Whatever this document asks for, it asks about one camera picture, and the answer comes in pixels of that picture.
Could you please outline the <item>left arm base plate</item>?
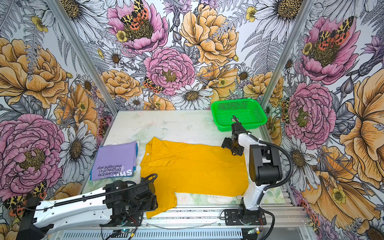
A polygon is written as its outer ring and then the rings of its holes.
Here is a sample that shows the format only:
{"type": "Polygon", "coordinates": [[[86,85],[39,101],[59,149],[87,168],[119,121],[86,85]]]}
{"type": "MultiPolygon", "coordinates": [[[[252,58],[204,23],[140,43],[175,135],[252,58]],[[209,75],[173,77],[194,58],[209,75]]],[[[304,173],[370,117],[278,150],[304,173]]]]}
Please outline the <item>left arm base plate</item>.
{"type": "Polygon", "coordinates": [[[99,224],[100,227],[140,227],[143,220],[143,213],[128,214],[128,212],[111,215],[106,224],[99,224]]]}

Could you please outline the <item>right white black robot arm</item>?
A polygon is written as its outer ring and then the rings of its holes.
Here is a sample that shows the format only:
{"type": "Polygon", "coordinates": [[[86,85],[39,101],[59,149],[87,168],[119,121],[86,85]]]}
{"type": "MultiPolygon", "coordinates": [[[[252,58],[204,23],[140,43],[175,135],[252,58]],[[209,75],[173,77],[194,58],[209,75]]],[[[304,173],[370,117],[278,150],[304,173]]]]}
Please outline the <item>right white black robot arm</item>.
{"type": "Polygon", "coordinates": [[[227,226],[262,226],[267,223],[261,210],[267,186],[283,178],[279,149],[271,143],[253,136],[241,123],[232,124],[232,137],[225,138],[222,148],[231,150],[234,156],[244,156],[250,179],[248,188],[237,210],[224,210],[227,226]]]}

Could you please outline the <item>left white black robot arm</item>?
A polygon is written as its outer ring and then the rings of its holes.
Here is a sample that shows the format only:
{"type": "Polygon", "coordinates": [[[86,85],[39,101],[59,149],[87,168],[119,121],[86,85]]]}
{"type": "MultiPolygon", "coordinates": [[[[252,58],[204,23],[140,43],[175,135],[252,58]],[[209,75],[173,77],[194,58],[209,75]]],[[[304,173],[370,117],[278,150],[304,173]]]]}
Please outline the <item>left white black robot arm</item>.
{"type": "Polygon", "coordinates": [[[158,208],[154,181],[114,181],[97,190],[61,200],[30,198],[21,218],[18,240],[41,240],[45,235],[75,227],[140,226],[143,213],[158,208]]]}

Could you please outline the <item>yellow t-shirt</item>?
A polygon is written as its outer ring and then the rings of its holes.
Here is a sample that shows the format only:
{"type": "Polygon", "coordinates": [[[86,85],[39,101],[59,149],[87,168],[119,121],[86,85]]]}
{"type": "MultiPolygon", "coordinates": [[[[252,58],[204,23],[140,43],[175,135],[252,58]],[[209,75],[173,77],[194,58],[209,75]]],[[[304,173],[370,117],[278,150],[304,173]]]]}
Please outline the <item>yellow t-shirt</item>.
{"type": "Polygon", "coordinates": [[[152,138],[140,166],[141,177],[158,175],[154,181],[158,208],[147,218],[176,207],[176,193],[237,197],[249,186],[245,158],[218,146],[152,138]]]}

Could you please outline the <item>green plastic basket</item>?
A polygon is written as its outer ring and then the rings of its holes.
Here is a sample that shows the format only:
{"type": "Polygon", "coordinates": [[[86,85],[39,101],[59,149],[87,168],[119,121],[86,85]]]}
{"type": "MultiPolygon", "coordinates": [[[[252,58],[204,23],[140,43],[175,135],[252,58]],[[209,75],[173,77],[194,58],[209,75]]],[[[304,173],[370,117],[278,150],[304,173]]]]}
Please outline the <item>green plastic basket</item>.
{"type": "Polygon", "coordinates": [[[217,101],[211,104],[213,120],[220,132],[230,132],[238,121],[246,130],[257,129],[266,124],[268,118],[261,105],[253,99],[217,101]]]}

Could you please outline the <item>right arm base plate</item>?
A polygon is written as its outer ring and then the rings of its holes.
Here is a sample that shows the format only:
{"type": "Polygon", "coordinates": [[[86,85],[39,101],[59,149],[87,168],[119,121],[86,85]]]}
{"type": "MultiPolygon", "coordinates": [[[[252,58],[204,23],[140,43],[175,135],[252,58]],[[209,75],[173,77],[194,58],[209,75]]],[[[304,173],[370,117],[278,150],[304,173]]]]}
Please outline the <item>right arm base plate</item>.
{"type": "Polygon", "coordinates": [[[262,211],[225,209],[226,226],[261,226],[266,225],[266,217],[262,211]]]}

